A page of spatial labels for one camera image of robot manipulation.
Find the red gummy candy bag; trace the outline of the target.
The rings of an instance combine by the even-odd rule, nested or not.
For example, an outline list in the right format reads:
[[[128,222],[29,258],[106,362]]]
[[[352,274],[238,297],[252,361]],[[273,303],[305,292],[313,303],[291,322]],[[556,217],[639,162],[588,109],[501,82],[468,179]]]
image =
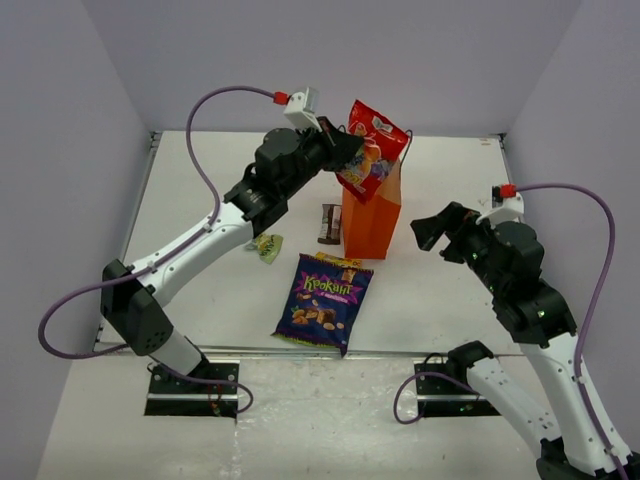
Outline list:
[[[365,204],[391,174],[409,145],[411,135],[361,100],[352,105],[347,132],[362,137],[364,143],[356,156],[337,174],[337,179],[351,195]]]

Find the brown chocolate bar wrapper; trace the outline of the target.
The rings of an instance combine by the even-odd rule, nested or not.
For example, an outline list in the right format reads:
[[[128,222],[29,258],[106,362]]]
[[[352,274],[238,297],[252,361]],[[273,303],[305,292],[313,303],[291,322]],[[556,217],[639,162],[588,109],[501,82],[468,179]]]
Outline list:
[[[342,206],[323,204],[320,232],[317,241],[325,245],[341,244]]]

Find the orange paper bag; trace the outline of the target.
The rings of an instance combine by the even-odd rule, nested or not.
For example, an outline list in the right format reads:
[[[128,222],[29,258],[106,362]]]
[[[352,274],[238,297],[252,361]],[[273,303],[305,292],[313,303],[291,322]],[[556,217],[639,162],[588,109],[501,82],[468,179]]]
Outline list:
[[[387,257],[399,220],[402,194],[402,163],[409,152],[413,131],[405,133],[409,141],[402,159],[366,204],[359,202],[346,189],[342,190],[342,243],[347,258],[384,260]]]

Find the yellow M&M's large pack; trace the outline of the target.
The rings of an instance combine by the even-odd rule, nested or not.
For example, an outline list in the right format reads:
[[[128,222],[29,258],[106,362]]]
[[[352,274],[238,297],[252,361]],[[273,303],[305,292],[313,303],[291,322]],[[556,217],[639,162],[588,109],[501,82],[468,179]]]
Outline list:
[[[329,262],[334,265],[339,265],[343,268],[361,268],[362,267],[362,261],[359,259],[342,258],[342,257],[331,255],[325,252],[318,252],[315,255],[315,258],[322,261]]]

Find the green candy packet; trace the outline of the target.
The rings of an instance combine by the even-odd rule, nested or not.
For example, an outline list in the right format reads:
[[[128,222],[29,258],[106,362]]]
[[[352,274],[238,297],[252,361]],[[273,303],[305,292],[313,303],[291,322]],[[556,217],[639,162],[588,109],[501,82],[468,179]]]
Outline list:
[[[281,235],[262,233],[248,242],[244,249],[256,253],[263,263],[271,265],[280,254],[283,241]]]

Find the purple Krokant candy bag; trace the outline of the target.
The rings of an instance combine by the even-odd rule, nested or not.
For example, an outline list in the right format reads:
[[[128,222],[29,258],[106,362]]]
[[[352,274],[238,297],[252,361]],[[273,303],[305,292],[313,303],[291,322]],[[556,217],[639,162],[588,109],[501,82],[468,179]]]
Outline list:
[[[370,269],[300,254],[273,335],[311,347],[335,348],[345,356],[373,276]]]

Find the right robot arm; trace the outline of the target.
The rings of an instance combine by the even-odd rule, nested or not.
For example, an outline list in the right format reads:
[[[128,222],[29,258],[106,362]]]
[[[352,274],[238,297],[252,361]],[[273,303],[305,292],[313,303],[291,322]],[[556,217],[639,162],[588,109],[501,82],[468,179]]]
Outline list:
[[[441,257],[466,265],[492,295],[492,309],[529,361],[549,405],[539,405],[481,342],[447,354],[445,379],[485,398],[518,433],[542,479],[636,479],[639,455],[611,423],[577,356],[578,330],[564,297],[541,277],[544,248],[518,221],[492,222],[457,202],[410,224],[418,247],[441,237]]]

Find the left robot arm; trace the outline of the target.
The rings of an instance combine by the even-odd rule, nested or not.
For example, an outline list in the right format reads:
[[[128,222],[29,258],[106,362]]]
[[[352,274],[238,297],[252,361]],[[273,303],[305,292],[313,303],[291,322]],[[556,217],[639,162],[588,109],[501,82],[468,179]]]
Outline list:
[[[342,170],[363,146],[362,137],[325,117],[306,130],[269,131],[216,210],[147,257],[130,265],[114,260],[103,269],[102,316],[136,355],[166,368],[182,390],[201,390],[206,357],[175,329],[165,306],[209,265],[275,224],[289,199],[319,172]]]

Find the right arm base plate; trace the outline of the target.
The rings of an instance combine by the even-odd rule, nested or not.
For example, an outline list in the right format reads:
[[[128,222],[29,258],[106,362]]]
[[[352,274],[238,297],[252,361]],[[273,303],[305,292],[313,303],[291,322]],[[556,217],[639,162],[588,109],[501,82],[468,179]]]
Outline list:
[[[452,377],[448,358],[442,353],[430,353],[414,363],[416,373],[435,372]],[[423,374],[415,380],[418,412],[423,418],[489,417],[499,412],[484,397],[472,395],[450,381]]]

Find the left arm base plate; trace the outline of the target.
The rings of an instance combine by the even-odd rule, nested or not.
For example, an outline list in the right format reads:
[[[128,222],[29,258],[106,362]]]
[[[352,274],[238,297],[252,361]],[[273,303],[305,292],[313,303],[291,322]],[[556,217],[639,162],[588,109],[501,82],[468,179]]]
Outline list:
[[[144,415],[149,417],[237,418],[235,385],[204,385],[172,376],[149,363],[150,373]]]

